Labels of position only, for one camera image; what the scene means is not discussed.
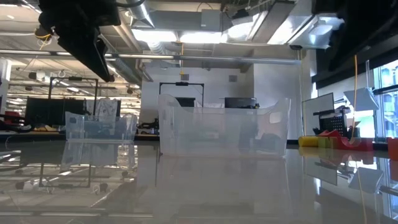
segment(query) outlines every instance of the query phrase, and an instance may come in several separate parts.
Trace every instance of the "computer monitor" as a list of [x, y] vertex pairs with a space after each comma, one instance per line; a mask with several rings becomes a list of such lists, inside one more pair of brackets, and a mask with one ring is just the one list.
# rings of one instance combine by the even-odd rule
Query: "computer monitor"
[[225, 108], [253, 108], [257, 103], [256, 98], [226, 97]]

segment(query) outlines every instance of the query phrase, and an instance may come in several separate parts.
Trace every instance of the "white box on ceiling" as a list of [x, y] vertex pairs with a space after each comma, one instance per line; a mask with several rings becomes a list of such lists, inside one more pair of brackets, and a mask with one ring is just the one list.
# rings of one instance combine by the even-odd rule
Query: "white box on ceiling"
[[201, 10], [200, 27], [203, 30], [220, 31], [221, 11], [213, 9]]

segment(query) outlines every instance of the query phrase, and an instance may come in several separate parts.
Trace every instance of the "whiteboard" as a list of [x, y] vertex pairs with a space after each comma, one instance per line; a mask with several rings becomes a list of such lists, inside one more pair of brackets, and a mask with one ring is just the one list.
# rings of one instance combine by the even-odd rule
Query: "whiteboard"
[[302, 102], [303, 130], [304, 136], [313, 136], [313, 128], [319, 128], [319, 116], [314, 116], [315, 112], [334, 110], [333, 93], [319, 96], [314, 99]]

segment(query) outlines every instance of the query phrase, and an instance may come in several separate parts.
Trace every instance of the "glossy table surface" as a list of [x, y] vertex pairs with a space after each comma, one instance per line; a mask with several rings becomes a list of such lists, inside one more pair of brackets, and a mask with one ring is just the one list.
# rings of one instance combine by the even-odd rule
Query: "glossy table surface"
[[0, 223], [398, 223], [398, 161], [382, 152], [168, 157], [153, 143], [62, 141], [0, 151]]

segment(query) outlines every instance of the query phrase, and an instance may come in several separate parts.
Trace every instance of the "transparent plastic container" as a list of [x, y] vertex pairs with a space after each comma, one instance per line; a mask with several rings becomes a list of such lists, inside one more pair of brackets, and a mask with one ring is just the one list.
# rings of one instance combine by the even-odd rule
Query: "transparent plastic container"
[[160, 150], [171, 156], [285, 155], [290, 99], [263, 109], [185, 108], [159, 96]]
[[137, 129], [137, 116], [88, 116], [65, 112], [68, 142], [130, 143]]

